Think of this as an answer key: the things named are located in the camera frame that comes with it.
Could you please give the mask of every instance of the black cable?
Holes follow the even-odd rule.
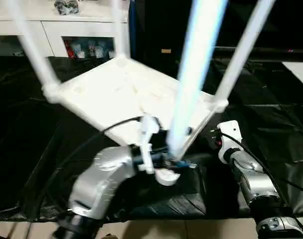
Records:
[[[283,181],[283,182],[285,182],[285,183],[287,183],[287,184],[289,184],[289,185],[291,185],[294,188],[299,189],[300,191],[303,192],[303,188],[300,187],[299,185],[297,185],[297,184],[295,184],[295,183],[293,183],[293,182],[291,182],[291,181],[289,181],[289,180],[287,180],[285,178],[282,178],[282,177],[279,177],[277,175],[272,174],[271,171],[265,166],[265,164],[257,156],[255,156],[244,144],[242,144],[241,142],[239,142],[238,140],[236,140],[234,137],[232,137],[232,136],[230,136],[228,134],[225,134],[225,133],[220,133],[220,135],[225,136],[225,137],[231,139],[232,141],[234,141],[235,143],[237,143],[239,146],[241,146],[244,149],[244,151],[247,152],[251,157],[253,157],[263,167],[263,169],[268,174],[268,176],[271,178],[271,180],[273,181],[273,183],[275,184],[275,186],[276,186],[276,183],[275,183],[274,177],[277,178],[277,179],[279,179],[279,180],[281,180],[281,181]]]
[[[9,233],[7,234],[6,239],[11,239],[12,238],[12,235],[13,235],[15,229],[16,229],[16,226],[17,226],[17,222],[13,223]]]
[[[33,223],[29,223],[29,224],[28,224],[28,227],[27,227],[26,232],[25,232],[24,239],[28,239],[28,238],[29,238],[29,235],[30,235],[32,226],[33,226]]]
[[[96,133],[94,135],[92,135],[88,140],[86,140],[85,142],[83,142],[82,144],[80,144],[72,153],[70,153],[65,159],[63,159],[59,165],[56,167],[55,171],[51,174],[51,176],[49,177],[49,179],[46,181],[43,190],[41,191],[37,203],[36,203],[36,212],[35,212],[35,217],[38,218],[39,217],[39,213],[40,213],[40,209],[43,203],[43,200],[45,198],[46,192],[48,190],[48,188],[51,186],[51,184],[54,182],[55,177],[57,176],[57,174],[62,170],[63,166],[68,163],[79,151],[81,151],[85,146],[87,146],[91,141],[103,136],[105,134],[105,132],[111,130],[114,127],[117,127],[119,125],[131,122],[131,121],[139,121],[141,119],[141,116],[139,117],[133,117],[130,119],[126,119],[123,120],[121,122],[115,123],[109,127],[107,127],[106,129],[102,130],[99,133]]]

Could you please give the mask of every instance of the black cloth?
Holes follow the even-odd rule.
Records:
[[[50,58],[62,81],[101,62]],[[204,90],[213,94],[227,62],[213,61]],[[200,134],[188,157],[199,161],[166,187],[140,173],[118,189],[107,222],[133,219],[225,219],[250,217],[250,210],[228,166],[218,157],[209,131],[237,120],[246,144],[274,175],[303,187],[303,84],[281,63],[249,62],[229,98]],[[97,130],[60,105],[49,104],[25,58],[0,57],[0,221],[54,221],[66,208],[77,176],[102,148],[116,145],[103,137],[91,142],[58,174],[38,216],[35,208],[56,165]],[[276,181],[297,216],[303,192]]]

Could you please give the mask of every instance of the white cabinet shelf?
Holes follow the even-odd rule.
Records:
[[[54,56],[67,57],[67,51],[63,37],[106,37],[116,36],[115,24],[112,22],[42,22],[48,41],[52,47]],[[130,55],[129,34],[127,23],[122,23],[125,44],[125,53]]]
[[[53,56],[52,49],[47,40],[43,26],[40,21],[28,22],[30,29],[33,31],[33,37],[44,56]],[[12,21],[0,21],[0,36],[19,36],[22,32],[17,29],[16,25]]]
[[[122,21],[128,21],[129,0],[120,0]],[[51,0],[20,0],[22,10],[30,21],[92,21],[113,22],[110,0],[79,1],[80,12],[73,15],[59,15]],[[5,1],[0,0],[0,21],[11,20]]]

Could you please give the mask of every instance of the cabinet door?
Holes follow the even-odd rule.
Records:
[[[29,21],[28,25],[35,37],[44,56],[53,56],[52,49],[46,38],[45,31],[40,21]],[[12,21],[0,21],[0,55],[24,55],[23,48],[17,38],[22,32],[17,29]]]
[[[43,21],[54,56],[112,58],[115,24],[112,22]],[[130,55],[128,24],[122,23],[125,53]]]

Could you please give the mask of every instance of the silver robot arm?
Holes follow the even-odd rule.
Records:
[[[241,142],[237,121],[220,123],[221,136],[219,159],[229,164],[239,183],[252,217],[257,224],[259,238],[303,238],[303,226],[293,216],[262,165],[229,137]]]
[[[78,215],[103,219],[116,189],[135,174],[129,146],[103,149],[74,183],[70,208]]]

